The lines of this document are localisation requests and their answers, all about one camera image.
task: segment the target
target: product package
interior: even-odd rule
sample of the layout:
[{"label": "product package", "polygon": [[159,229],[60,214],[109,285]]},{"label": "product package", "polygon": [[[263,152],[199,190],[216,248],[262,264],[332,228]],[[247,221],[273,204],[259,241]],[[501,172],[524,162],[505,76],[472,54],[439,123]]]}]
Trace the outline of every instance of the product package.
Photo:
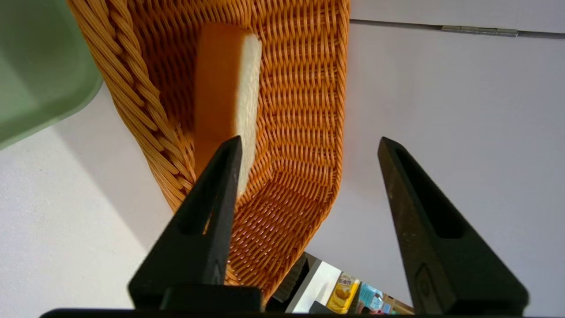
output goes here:
[{"label": "product package", "polygon": [[359,283],[359,280],[355,277],[342,272],[326,307],[336,313],[347,313]]}]

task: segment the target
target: orange wicker basket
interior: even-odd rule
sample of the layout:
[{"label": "orange wicker basket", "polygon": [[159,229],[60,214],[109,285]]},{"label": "orange wicker basket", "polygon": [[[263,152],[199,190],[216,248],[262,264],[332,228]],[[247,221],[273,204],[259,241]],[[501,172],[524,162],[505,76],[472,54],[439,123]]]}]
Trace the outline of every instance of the orange wicker basket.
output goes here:
[{"label": "orange wicker basket", "polygon": [[204,22],[263,43],[257,149],[226,283],[278,287],[341,180],[349,0],[68,0],[122,120],[173,210],[194,184],[192,92]]}]

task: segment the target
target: cabinet door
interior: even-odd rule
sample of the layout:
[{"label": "cabinet door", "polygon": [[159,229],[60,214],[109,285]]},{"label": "cabinet door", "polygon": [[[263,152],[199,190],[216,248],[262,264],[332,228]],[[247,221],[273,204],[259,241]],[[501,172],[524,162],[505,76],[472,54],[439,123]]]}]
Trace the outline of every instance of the cabinet door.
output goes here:
[{"label": "cabinet door", "polygon": [[563,0],[351,0],[351,18],[565,32]]}]

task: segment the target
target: white table surface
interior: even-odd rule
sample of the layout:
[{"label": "white table surface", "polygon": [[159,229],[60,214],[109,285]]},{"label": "white table surface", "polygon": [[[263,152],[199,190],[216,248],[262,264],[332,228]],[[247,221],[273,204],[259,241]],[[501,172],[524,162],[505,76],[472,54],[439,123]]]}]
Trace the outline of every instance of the white table surface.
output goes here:
[{"label": "white table surface", "polygon": [[[376,157],[387,135],[523,281],[527,314],[564,315],[563,44],[459,36],[351,26],[344,177],[307,251],[410,303]],[[171,217],[105,86],[0,151],[0,195],[2,317],[131,307],[127,282]]]},{"label": "white table surface", "polygon": [[171,216],[103,85],[0,151],[0,317],[131,308],[127,283]]}]

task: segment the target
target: green container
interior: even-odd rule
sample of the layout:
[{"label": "green container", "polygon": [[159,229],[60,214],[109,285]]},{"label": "green container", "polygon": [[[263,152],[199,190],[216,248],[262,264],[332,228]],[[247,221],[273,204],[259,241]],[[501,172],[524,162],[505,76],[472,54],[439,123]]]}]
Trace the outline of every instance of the green container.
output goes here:
[{"label": "green container", "polygon": [[81,110],[101,85],[64,0],[0,0],[0,149]]}]

